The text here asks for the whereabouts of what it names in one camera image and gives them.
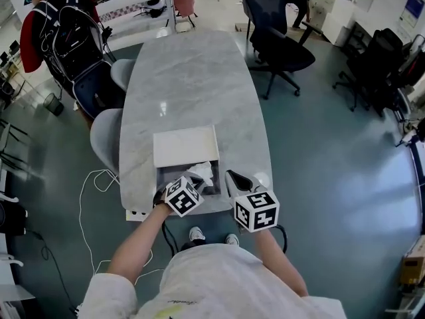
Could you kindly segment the blue wall poster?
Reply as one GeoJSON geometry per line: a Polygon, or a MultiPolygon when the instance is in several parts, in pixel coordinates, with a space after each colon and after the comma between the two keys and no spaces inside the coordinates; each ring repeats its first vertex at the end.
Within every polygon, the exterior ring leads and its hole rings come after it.
{"type": "Polygon", "coordinates": [[[400,26],[406,31],[413,30],[418,23],[424,7],[424,0],[407,0],[399,18],[400,26]]]}

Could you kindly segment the white paper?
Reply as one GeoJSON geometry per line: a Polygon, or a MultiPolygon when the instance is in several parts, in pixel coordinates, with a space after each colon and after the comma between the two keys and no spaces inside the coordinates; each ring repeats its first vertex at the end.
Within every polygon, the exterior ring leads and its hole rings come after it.
{"type": "Polygon", "coordinates": [[[188,169],[188,172],[194,173],[201,177],[207,186],[213,186],[213,171],[212,165],[209,161],[198,163],[188,169]]]}

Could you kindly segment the pink chair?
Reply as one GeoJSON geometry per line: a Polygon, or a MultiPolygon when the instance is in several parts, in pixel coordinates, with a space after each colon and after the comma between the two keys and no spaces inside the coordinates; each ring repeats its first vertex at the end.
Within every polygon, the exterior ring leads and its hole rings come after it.
{"type": "Polygon", "coordinates": [[[191,19],[191,16],[197,17],[195,13],[195,0],[173,0],[175,10],[177,11],[177,16],[182,18],[187,18],[193,28],[195,24],[191,19]]]}

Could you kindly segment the white power strip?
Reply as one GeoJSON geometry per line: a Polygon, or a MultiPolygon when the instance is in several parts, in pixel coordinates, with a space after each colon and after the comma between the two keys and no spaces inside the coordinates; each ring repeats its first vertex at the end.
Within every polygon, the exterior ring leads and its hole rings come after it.
{"type": "Polygon", "coordinates": [[[141,211],[130,211],[126,210],[126,221],[131,222],[144,222],[148,217],[149,213],[144,213],[141,211]]]}

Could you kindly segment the brown cardboard box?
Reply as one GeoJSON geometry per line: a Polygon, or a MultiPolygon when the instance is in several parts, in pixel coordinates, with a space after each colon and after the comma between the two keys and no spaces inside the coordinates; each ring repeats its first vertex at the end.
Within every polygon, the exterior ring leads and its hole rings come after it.
{"type": "Polygon", "coordinates": [[[421,235],[402,259],[400,283],[418,285],[424,277],[425,235],[421,235]]]}

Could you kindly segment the grey shell chair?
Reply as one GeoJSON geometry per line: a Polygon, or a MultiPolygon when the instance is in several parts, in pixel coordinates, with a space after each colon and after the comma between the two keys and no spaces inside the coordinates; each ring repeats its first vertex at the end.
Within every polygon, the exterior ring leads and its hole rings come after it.
{"type": "Polygon", "coordinates": [[[111,67],[110,75],[112,80],[125,93],[128,89],[134,65],[135,59],[118,59],[111,67]]]}
{"type": "Polygon", "coordinates": [[[94,153],[115,175],[119,175],[122,116],[122,108],[104,110],[94,119],[90,129],[90,144],[94,153]]]}

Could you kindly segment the person's white shirt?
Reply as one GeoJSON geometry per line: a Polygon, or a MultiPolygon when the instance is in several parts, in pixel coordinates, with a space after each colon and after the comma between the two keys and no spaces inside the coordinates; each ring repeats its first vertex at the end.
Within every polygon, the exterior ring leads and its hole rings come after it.
{"type": "Polygon", "coordinates": [[[340,301],[298,296],[248,251],[225,244],[173,257],[159,293],[138,306],[134,285],[96,274],[79,319],[347,319],[340,301]]]}

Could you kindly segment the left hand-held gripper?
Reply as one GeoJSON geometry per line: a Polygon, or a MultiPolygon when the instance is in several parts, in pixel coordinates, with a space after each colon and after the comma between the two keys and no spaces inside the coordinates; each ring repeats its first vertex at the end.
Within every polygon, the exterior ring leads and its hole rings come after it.
{"type": "Polygon", "coordinates": [[[153,206],[164,203],[176,215],[184,217],[205,201],[197,189],[204,189],[206,186],[205,180],[197,174],[182,175],[157,190],[153,206]]]}

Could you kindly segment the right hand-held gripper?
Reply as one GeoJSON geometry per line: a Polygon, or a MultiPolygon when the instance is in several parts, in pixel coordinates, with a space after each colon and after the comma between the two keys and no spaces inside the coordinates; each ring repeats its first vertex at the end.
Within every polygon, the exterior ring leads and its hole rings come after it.
{"type": "Polygon", "coordinates": [[[255,233],[278,224],[280,202],[266,188],[266,173],[242,175],[228,169],[225,184],[232,201],[233,218],[241,230],[255,233]]]}

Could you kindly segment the black mesh trash bin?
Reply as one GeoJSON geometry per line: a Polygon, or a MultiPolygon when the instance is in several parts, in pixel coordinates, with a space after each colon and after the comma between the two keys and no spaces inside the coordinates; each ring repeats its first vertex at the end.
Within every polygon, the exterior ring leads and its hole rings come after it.
{"type": "Polygon", "coordinates": [[[61,94],[57,96],[55,93],[51,92],[44,99],[43,106],[54,116],[59,116],[64,110],[64,105],[61,100],[61,94]]]}

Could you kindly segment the person's right forearm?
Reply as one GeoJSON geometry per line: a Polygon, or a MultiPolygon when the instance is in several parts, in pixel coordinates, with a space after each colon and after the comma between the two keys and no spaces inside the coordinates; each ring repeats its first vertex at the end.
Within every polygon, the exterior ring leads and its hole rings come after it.
{"type": "Polygon", "coordinates": [[[263,265],[298,296],[308,296],[307,286],[301,274],[287,258],[268,229],[254,233],[256,248],[263,265]]]}

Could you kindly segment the white cabinet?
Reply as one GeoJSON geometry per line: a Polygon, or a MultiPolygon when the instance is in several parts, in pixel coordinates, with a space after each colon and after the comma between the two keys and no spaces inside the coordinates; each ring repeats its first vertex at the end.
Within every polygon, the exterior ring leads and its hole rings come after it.
{"type": "Polygon", "coordinates": [[[330,13],[326,14],[322,32],[334,46],[342,47],[355,22],[355,4],[350,0],[335,0],[330,13]]]}

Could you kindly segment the white box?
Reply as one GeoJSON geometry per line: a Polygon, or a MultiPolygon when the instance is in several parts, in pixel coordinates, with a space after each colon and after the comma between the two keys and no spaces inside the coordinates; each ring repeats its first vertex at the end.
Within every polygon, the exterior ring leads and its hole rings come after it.
{"type": "Polygon", "coordinates": [[[207,162],[211,165],[211,176],[201,195],[219,195],[220,156],[213,125],[153,135],[153,166],[157,187],[178,178],[195,165],[207,162]]]}

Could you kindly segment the black office chair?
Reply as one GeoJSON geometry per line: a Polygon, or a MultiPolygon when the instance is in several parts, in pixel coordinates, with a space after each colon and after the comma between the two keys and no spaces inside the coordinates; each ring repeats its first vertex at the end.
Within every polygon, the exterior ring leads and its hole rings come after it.
{"type": "Polygon", "coordinates": [[[333,84],[347,87],[353,93],[354,112],[361,99],[365,110],[374,108],[379,116],[383,110],[397,109],[396,77],[404,56],[403,43],[389,28],[376,30],[367,48],[361,54],[347,60],[349,72],[341,71],[339,81],[333,84]]]}
{"type": "Polygon", "coordinates": [[[322,32],[310,23],[304,22],[305,31],[301,39],[293,40],[287,35],[286,0],[242,0],[244,12],[254,30],[249,38],[255,52],[258,53],[258,66],[249,70],[270,72],[268,88],[263,95],[267,100],[276,76],[282,77],[294,88],[295,96],[300,95],[300,87],[288,76],[311,66],[315,62],[313,54],[304,47],[312,32],[322,32]]]}

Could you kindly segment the person's left forearm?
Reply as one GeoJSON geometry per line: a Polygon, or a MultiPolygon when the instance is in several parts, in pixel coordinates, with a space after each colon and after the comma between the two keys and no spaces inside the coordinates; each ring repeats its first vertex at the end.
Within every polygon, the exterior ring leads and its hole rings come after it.
{"type": "Polygon", "coordinates": [[[164,220],[171,213],[171,208],[165,203],[156,205],[147,219],[118,247],[106,272],[135,284],[164,220]]]}

